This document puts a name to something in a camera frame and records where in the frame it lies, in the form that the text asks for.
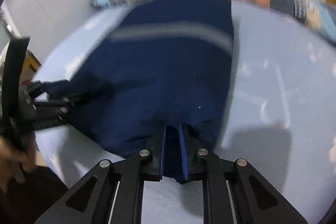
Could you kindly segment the person's left hand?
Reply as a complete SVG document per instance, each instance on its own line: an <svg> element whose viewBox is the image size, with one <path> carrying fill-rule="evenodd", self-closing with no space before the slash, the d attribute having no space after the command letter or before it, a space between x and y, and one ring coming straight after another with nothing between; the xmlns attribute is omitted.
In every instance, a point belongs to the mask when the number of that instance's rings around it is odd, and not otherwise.
<svg viewBox="0 0 336 224"><path fill-rule="evenodd" d="M25 172L33 171L37 165L35 135L29 136L26 152L15 149L1 136L1 190L7 191L9 182L17 176L21 166Z"/></svg>

